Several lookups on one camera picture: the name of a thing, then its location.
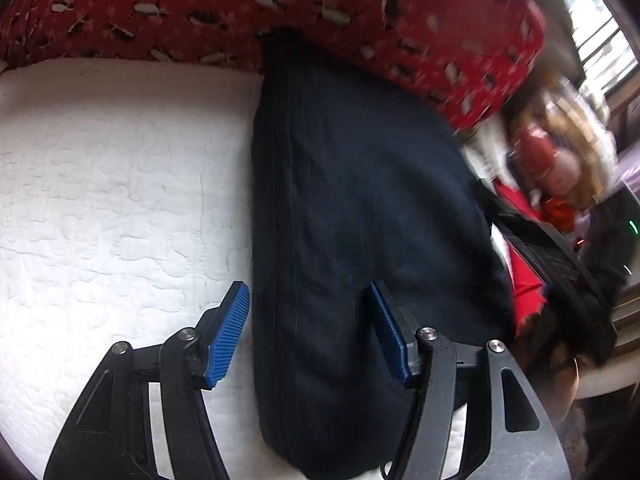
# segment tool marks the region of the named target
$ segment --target dark fabric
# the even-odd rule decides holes
[[[509,341],[508,276],[452,131],[423,102],[281,30],[254,123],[255,389],[267,444],[312,480],[393,457],[411,401],[360,305],[385,280],[454,341]]]

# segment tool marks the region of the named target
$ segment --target red cloth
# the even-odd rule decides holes
[[[542,48],[530,0],[12,0],[1,58],[115,57],[258,70],[255,35],[316,43],[429,100],[455,128],[497,111]]]
[[[494,180],[495,192],[498,196],[509,202],[526,218],[540,220],[540,213],[533,211],[526,197],[516,189],[505,186],[500,179]],[[542,296],[544,283],[529,264],[509,244],[509,257],[511,259],[511,272],[513,273],[513,309],[516,319],[516,334],[519,333],[524,321],[531,314],[542,310],[545,299]]]

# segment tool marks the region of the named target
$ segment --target white bedding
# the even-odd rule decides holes
[[[260,83],[114,60],[0,76],[0,433],[37,478],[113,342],[158,344],[231,281],[251,285]],[[158,391],[150,396],[159,472],[171,477]],[[302,478],[260,437],[248,327],[228,377],[204,396],[232,479]],[[446,476],[464,420],[457,414]]]

